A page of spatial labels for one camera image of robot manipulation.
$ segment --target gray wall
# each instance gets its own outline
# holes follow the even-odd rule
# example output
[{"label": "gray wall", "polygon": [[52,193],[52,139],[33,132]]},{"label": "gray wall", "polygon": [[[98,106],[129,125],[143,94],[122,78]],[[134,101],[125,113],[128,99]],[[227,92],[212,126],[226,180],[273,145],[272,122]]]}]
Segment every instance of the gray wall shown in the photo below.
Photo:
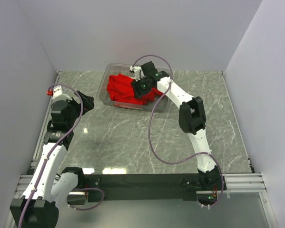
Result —
[{"label": "gray wall", "polygon": [[225,70],[261,0],[18,2],[56,70],[103,70],[144,54],[174,69]]},{"label": "gray wall", "polygon": [[0,228],[31,162],[55,71],[15,0],[0,0]]},{"label": "gray wall", "polygon": [[226,83],[252,164],[285,228],[285,0],[263,0]]}]

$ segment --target wire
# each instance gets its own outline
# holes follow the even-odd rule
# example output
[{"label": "wire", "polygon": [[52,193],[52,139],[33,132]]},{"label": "wire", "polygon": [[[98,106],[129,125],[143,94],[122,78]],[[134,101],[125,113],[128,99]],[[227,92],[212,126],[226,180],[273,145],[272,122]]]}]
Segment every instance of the wire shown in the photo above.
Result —
[{"label": "wire", "polygon": [[70,205],[69,207],[71,207],[71,208],[73,208],[75,210],[91,210],[91,209],[94,209],[97,206],[99,206],[102,203],[102,201],[104,200],[104,191],[101,190],[101,189],[98,189],[98,188],[85,188],[85,189],[78,189],[77,191],[89,191],[89,190],[96,190],[96,191],[101,192],[101,194],[102,194],[101,200],[96,205],[94,205],[94,206],[92,206],[90,208],[76,208],[76,207],[74,207],[72,205]]},{"label": "wire", "polygon": [[216,204],[220,201],[220,199],[221,199],[222,196],[223,196],[222,193],[224,192],[224,178],[223,178],[223,172],[222,172],[222,169],[221,169],[220,166],[219,166],[218,161],[215,159],[215,157],[213,157],[213,155],[210,154],[210,153],[208,153],[208,152],[198,152],[198,153],[195,153],[195,154],[193,154],[193,155],[191,155],[191,156],[189,156],[189,157],[187,157],[187,158],[185,158],[185,159],[183,159],[183,160],[180,160],[180,161],[176,161],[176,162],[169,162],[169,161],[168,161],[168,162],[167,162],[167,161],[161,159],[161,158],[156,154],[156,152],[155,152],[155,150],[154,150],[154,148],[153,148],[153,144],[152,144],[152,141],[151,141],[151,125],[152,125],[153,115],[154,115],[155,109],[156,109],[156,107],[158,106],[158,104],[159,104],[159,102],[161,101],[161,99],[162,99],[162,98],[167,94],[167,92],[171,89],[171,81],[173,80],[173,70],[172,70],[171,65],[170,65],[164,58],[162,58],[162,57],[160,57],[160,56],[157,56],[157,55],[145,55],[145,56],[142,56],[142,57],[140,57],[139,59],[137,59],[137,60],[134,62],[133,66],[134,66],[139,60],[141,60],[141,59],[144,58],[144,57],[157,57],[157,58],[160,58],[161,60],[163,60],[163,61],[168,65],[169,70],[170,70],[170,72],[171,72],[171,74],[170,74],[170,79],[171,79],[171,80],[170,80],[170,82],[169,82],[169,86],[168,86],[167,90],[163,93],[163,95],[161,95],[160,98],[156,101],[156,103],[154,104],[154,107],[153,107],[153,109],[152,109],[152,112],[151,112],[150,121],[149,121],[149,125],[148,125],[148,128],[147,128],[148,143],[149,143],[149,145],[150,145],[151,151],[153,152],[154,156],[155,156],[158,160],[160,160],[162,163],[165,163],[165,164],[168,164],[168,165],[180,164],[180,163],[183,163],[183,162],[185,162],[185,161],[187,161],[187,160],[189,160],[189,159],[191,159],[191,158],[193,158],[193,157],[196,157],[196,156],[198,156],[198,155],[208,155],[208,156],[210,156],[210,157],[213,159],[213,161],[216,163],[216,165],[217,165],[217,167],[218,167],[218,169],[219,169],[219,174],[220,174],[220,177],[221,177],[221,184],[222,184],[221,193],[219,194],[219,197],[218,197],[217,201],[216,201],[214,204],[212,204],[212,205],[210,206],[210,207],[212,207],[212,206],[216,205]]},{"label": "wire", "polygon": [[18,228],[22,228],[22,224],[23,224],[23,221],[24,221],[24,216],[25,216],[26,210],[27,210],[27,208],[28,208],[28,205],[29,205],[29,203],[30,203],[30,201],[31,201],[31,199],[32,199],[32,197],[33,197],[33,195],[34,195],[34,193],[35,193],[36,190],[37,190],[38,184],[39,184],[39,182],[40,182],[40,180],[41,180],[41,177],[42,177],[42,175],[43,175],[43,173],[44,173],[44,170],[45,170],[45,167],[46,167],[48,158],[50,157],[50,155],[52,154],[52,152],[55,150],[55,148],[75,129],[75,127],[78,125],[78,123],[80,122],[81,117],[82,117],[82,115],[83,115],[83,108],[84,108],[84,107],[83,107],[83,101],[82,101],[82,98],[80,97],[80,95],[77,93],[77,91],[76,91],[75,89],[73,89],[72,87],[70,87],[70,86],[68,86],[68,85],[65,85],[65,84],[54,83],[54,84],[52,84],[52,85],[47,89],[47,91],[49,92],[54,86],[58,86],[58,85],[64,86],[64,87],[70,89],[70,90],[73,91],[74,94],[78,97],[78,99],[79,99],[79,101],[80,101],[80,106],[81,106],[81,108],[80,108],[80,114],[79,114],[79,117],[78,117],[76,123],[72,126],[72,128],[70,128],[70,130],[69,130],[68,132],[65,133],[65,135],[63,135],[63,136],[53,145],[53,147],[51,148],[51,150],[48,152],[48,154],[47,154],[47,156],[46,156],[47,159],[44,159],[44,162],[43,162],[43,165],[42,165],[41,170],[40,170],[40,172],[39,172],[39,175],[38,175],[38,177],[37,177],[37,180],[36,180],[36,182],[35,182],[35,184],[34,184],[34,186],[33,186],[34,188],[33,188],[33,190],[31,190],[31,194],[29,195],[29,197],[28,197],[28,199],[27,199],[27,201],[26,201],[26,203],[25,203],[25,206],[24,206],[24,208],[23,208],[23,211],[22,211],[22,213],[21,213],[21,215],[20,215],[20,220],[19,220],[19,226],[18,226]]}]

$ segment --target gray marble surface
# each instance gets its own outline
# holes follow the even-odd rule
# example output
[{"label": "gray marble surface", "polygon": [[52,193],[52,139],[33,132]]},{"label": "gray marble surface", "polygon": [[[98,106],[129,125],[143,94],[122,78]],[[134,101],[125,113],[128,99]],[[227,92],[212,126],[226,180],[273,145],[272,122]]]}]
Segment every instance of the gray marble surface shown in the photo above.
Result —
[{"label": "gray marble surface", "polygon": [[[179,165],[158,161],[149,149],[147,126],[150,112],[103,105],[96,99],[104,71],[62,72],[59,82],[95,97],[95,108],[82,117],[74,131],[68,154],[60,167],[78,166],[95,173],[192,173],[196,159]],[[205,105],[206,134],[212,154],[224,172],[251,172],[221,72],[176,71],[175,82]],[[192,144],[178,125],[178,109],[169,103],[155,113],[152,142],[166,161],[178,161],[194,153]]]}]

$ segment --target purple cable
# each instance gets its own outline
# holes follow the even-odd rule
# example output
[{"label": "purple cable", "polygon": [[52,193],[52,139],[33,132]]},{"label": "purple cable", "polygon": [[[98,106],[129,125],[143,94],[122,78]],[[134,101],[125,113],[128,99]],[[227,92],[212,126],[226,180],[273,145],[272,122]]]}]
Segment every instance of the purple cable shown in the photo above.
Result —
[{"label": "purple cable", "polygon": [[[82,115],[83,115],[83,101],[82,101],[80,95],[77,93],[77,91],[74,90],[72,87],[70,87],[70,86],[68,86],[68,85],[60,84],[60,83],[55,83],[55,84],[52,84],[47,90],[49,91],[49,90],[50,90],[51,88],[53,88],[54,86],[58,86],[58,85],[64,86],[64,87],[66,87],[66,88],[68,88],[68,89],[70,89],[71,91],[74,92],[74,94],[79,98],[81,109],[80,109],[80,114],[79,114],[79,117],[78,117],[78,120],[76,121],[76,123],[73,125],[72,128],[70,128],[70,130],[69,130],[68,132],[66,132],[65,135],[63,135],[63,136],[56,142],[56,144],[53,145],[53,147],[51,148],[51,150],[48,152],[48,154],[47,154],[47,156],[46,156],[47,158],[50,157],[50,155],[52,154],[52,152],[54,151],[54,149],[60,144],[60,142],[62,142],[62,141],[75,129],[75,127],[78,125],[78,123],[80,122],[81,117],[82,117]],[[39,182],[40,182],[40,180],[41,180],[41,177],[42,177],[43,172],[44,172],[44,170],[45,170],[47,161],[48,161],[48,160],[46,160],[46,159],[44,160],[43,165],[42,165],[42,167],[41,167],[41,170],[40,170],[40,172],[39,172],[38,178],[37,178],[37,180],[36,180],[36,182],[35,182],[35,184],[34,184],[34,190],[31,191],[31,194],[29,195],[29,197],[28,197],[28,199],[27,199],[27,201],[26,201],[26,203],[25,203],[25,206],[24,206],[24,208],[23,208],[23,211],[22,211],[22,213],[21,213],[21,215],[20,215],[20,220],[19,220],[19,226],[18,226],[18,228],[22,228],[22,224],[23,224],[23,221],[24,221],[24,215],[25,215],[25,213],[26,213],[26,210],[27,210],[27,207],[28,207],[28,205],[29,205],[29,202],[31,201],[31,199],[32,199],[32,197],[33,197],[33,195],[34,195],[34,193],[35,193],[35,191],[36,191],[36,189],[37,189],[37,186],[38,186],[38,184],[39,184]]]},{"label": "purple cable", "polygon": [[94,205],[94,206],[92,206],[92,207],[90,207],[90,208],[76,208],[76,207],[74,207],[74,206],[72,206],[72,205],[70,205],[70,207],[73,208],[73,209],[75,209],[75,210],[91,210],[91,209],[94,209],[94,208],[96,208],[97,206],[99,206],[100,203],[102,203],[102,201],[104,200],[104,191],[101,190],[101,189],[98,189],[98,188],[85,188],[85,189],[78,189],[77,191],[89,191],[89,190],[96,190],[96,191],[101,192],[101,194],[102,194],[101,200],[100,200],[96,205]]},{"label": "purple cable", "polygon": [[[145,55],[145,56],[142,56],[142,57],[140,57],[139,59],[137,59],[137,60],[135,61],[135,63],[133,64],[133,66],[134,66],[139,60],[141,60],[141,59],[144,58],[144,57],[157,57],[157,58],[160,58],[161,60],[163,60],[163,61],[168,65],[169,70],[170,70],[170,72],[171,72],[170,78],[171,78],[171,80],[173,80],[173,70],[172,70],[171,65],[170,65],[164,58],[162,58],[162,57],[160,57],[160,56],[157,56],[157,55]],[[150,144],[150,148],[151,148],[151,151],[153,152],[154,156],[155,156],[158,160],[160,160],[162,163],[165,163],[165,164],[168,164],[168,165],[177,165],[177,164],[183,163],[183,162],[185,162],[185,161],[187,161],[187,160],[189,160],[189,159],[191,159],[191,158],[193,158],[193,157],[195,157],[195,156],[198,156],[198,155],[206,155],[206,154],[209,155],[209,156],[213,159],[213,161],[216,163],[216,165],[217,165],[217,167],[218,167],[218,169],[219,169],[219,173],[220,173],[220,177],[221,177],[221,182],[222,182],[222,188],[221,188],[221,192],[220,192],[220,194],[219,194],[219,197],[217,198],[217,201],[216,201],[214,204],[212,204],[212,205],[210,206],[210,207],[213,207],[214,205],[216,205],[216,204],[221,200],[221,198],[222,198],[222,196],[223,196],[223,192],[224,192],[224,178],[223,178],[223,172],[222,172],[222,169],[220,168],[220,166],[219,166],[219,164],[218,164],[218,161],[215,159],[215,157],[213,157],[213,155],[211,155],[211,154],[208,153],[208,152],[198,152],[198,153],[195,153],[195,154],[193,154],[193,155],[191,155],[191,156],[189,156],[189,157],[187,157],[187,158],[185,158],[185,159],[183,159],[183,160],[180,160],[180,161],[176,161],[176,162],[169,162],[169,161],[168,161],[168,162],[167,162],[167,161],[161,159],[161,158],[156,154],[156,152],[155,152],[155,150],[154,150],[154,148],[153,148],[153,144],[152,144],[152,141],[151,141],[151,125],[152,125],[153,115],[154,115],[155,109],[156,109],[156,107],[158,106],[159,102],[160,102],[161,99],[167,94],[167,92],[168,92],[170,89],[171,89],[171,82],[169,83],[169,86],[168,86],[167,90],[163,93],[163,95],[160,96],[160,98],[159,98],[159,99],[156,101],[156,103],[154,104],[154,107],[153,107],[153,109],[152,109],[151,116],[150,116],[150,122],[149,122],[149,125],[148,125],[148,128],[147,128],[148,143]]]}]

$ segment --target purple hose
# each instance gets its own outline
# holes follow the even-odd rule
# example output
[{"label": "purple hose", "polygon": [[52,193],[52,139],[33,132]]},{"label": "purple hose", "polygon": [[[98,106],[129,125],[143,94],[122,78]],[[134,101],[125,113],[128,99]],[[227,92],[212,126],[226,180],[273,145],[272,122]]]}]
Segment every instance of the purple hose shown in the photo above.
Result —
[{"label": "purple hose", "polygon": [[[140,57],[139,59],[137,59],[137,60],[135,61],[135,63],[133,64],[133,66],[134,66],[139,60],[141,60],[141,59],[144,58],[144,57],[157,57],[157,58],[160,58],[161,60],[163,60],[163,61],[168,65],[169,70],[170,70],[170,72],[171,72],[170,78],[171,78],[171,80],[173,80],[173,70],[172,70],[171,65],[170,65],[164,58],[162,58],[162,57],[160,57],[160,56],[157,56],[157,55],[145,55],[145,56],[142,56],[142,57]],[[152,144],[152,141],[151,141],[151,125],[152,125],[153,115],[154,115],[155,109],[156,109],[156,107],[158,106],[159,102],[160,102],[161,99],[167,94],[167,92],[168,92],[170,89],[171,89],[171,82],[169,83],[169,86],[168,86],[167,90],[163,93],[163,95],[160,96],[160,98],[159,98],[159,99],[156,101],[156,103],[154,104],[154,107],[153,107],[153,109],[152,109],[151,116],[150,116],[150,122],[149,122],[149,125],[148,125],[148,128],[147,128],[148,143],[150,144],[150,148],[151,148],[151,151],[153,152],[154,156],[155,156],[158,160],[160,160],[161,162],[163,162],[163,163],[165,163],[165,164],[168,164],[168,165],[180,164],[180,163],[183,163],[183,162],[185,162],[185,161],[187,161],[187,160],[189,160],[189,159],[191,159],[191,158],[193,158],[193,157],[195,157],[195,156],[198,156],[198,155],[206,155],[206,154],[209,155],[209,156],[213,159],[213,161],[216,163],[216,165],[217,165],[217,167],[218,167],[218,169],[219,169],[219,173],[220,173],[220,177],[221,177],[221,182],[222,182],[222,188],[221,188],[221,192],[220,192],[220,194],[219,194],[219,197],[217,198],[217,201],[216,201],[214,204],[212,204],[212,205],[210,206],[210,207],[213,207],[214,205],[216,205],[216,204],[221,200],[221,198],[222,198],[222,196],[223,196],[222,193],[224,192],[224,178],[223,178],[223,172],[222,172],[222,169],[220,168],[220,166],[219,166],[219,164],[218,164],[218,161],[213,157],[213,155],[211,155],[211,154],[208,153],[208,152],[198,152],[198,153],[195,153],[195,154],[193,154],[193,155],[191,155],[191,156],[189,156],[189,157],[187,157],[187,158],[185,158],[185,159],[183,159],[183,160],[180,160],[180,161],[176,161],[176,162],[169,162],[169,161],[168,161],[168,162],[167,162],[167,161],[161,159],[161,158],[156,154],[156,152],[155,152],[155,150],[154,150],[154,148],[153,148],[153,144]]]},{"label": "purple hose", "polygon": [[101,194],[102,194],[101,200],[100,200],[96,205],[94,205],[94,206],[92,206],[92,207],[90,207],[90,208],[76,208],[76,207],[74,207],[74,206],[72,206],[72,205],[70,205],[70,207],[73,208],[73,209],[75,209],[75,210],[91,210],[91,209],[94,209],[94,208],[96,208],[97,206],[99,206],[100,203],[102,203],[102,201],[104,200],[104,191],[101,190],[101,189],[98,189],[98,188],[85,188],[85,189],[78,189],[77,191],[89,191],[89,190],[96,190],[96,191],[101,192]]},{"label": "purple hose", "polygon": [[[63,135],[63,136],[56,142],[56,144],[53,145],[53,147],[51,148],[51,150],[48,152],[48,154],[47,154],[47,156],[46,156],[46,157],[48,157],[48,158],[50,157],[50,155],[52,154],[52,152],[54,151],[54,149],[60,144],[60,142],[62,142],[62,141],[75,129],[75,127],[78,125],[78,123],[80,122],[81,117],[82,117],[82,115],[83,115],[83,101],[82,101],[80,95],[77,93],[77,91],[74,90],[72,87],[70,87],[70,86],[68,86],[68,85],[60,84],[60,83],[55,83],[55,84],[52,84],[52,85],[48,88],[48,91],[49,91],[51,88],[53,88],[54,86],[58,86],[58,85],[64,86],[64,87],[66,87],[66,88],[68,88],[68,89],[70,89],[71,91],[74,92],[74,94],[79,98],[81,109],[80,109],[80,114],[79,114],[79,117],[78,117],[76,123],[73,125],[72,128],[70,128],[70,130],[69,130],[68,132],[66,132],[65,135]],[[36,180],[36,182],[35,182],[35,184],[34,184],[34,186],[33,186],[33,187],[34,187],[34,190],[31,191],[31,194],[29,195],[29,197],[28,197],[28,199],[27,199],[27,201],[26,201],[26,203],[25,203],[25,206],[24,206],[24,208],[23,208],[23,211],[22,211],[22,213],[21,213],[21,215],[20,215],[20,220],[19,220],[19,226],[18,226],[18,228],[22,228],[22,224],[23,224],[23,221],[24,221],[24,215],[25,215],[25,213],[26,213],[26,210],[27,210],[27,207],[28,207],[28,205],[29,205],[29,202],[31,201],[31,199],[32,199],[32,197],[33,197],[33,195],[34,195],[34,193],[35,193],[35,191],[36,191],[36,189],[37,189],[37,186],[38,186],[38,184],[39,184],[39,182],[40,182],[40,180],[41,180],[41,177],[42,177],[43,172],[44,172],[44,170],[45,170],[47,161],[48,161],[48,160],[44,160],[43,165],[42,165],[42,167],[41,167],[41,170],[40,170],[40,172],[39,172],[38,178],[37,178],[37,180]]]}]

